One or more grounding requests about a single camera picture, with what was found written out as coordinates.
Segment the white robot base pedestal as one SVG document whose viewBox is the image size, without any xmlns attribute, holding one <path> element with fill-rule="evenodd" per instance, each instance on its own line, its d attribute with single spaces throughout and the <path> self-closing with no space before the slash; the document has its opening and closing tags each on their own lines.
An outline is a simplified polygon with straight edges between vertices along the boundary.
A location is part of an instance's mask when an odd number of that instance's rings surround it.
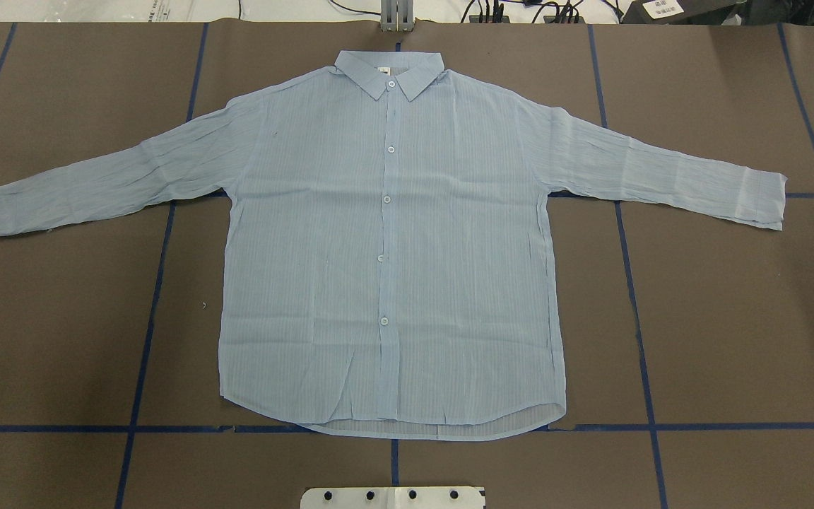
<svg viewBox="0 0 814 509">
<path fill-rule="evenodd" d="M 310 488 L 300 508 L 485 508 L 485 489 L 474 486 Z"/>
</svg>

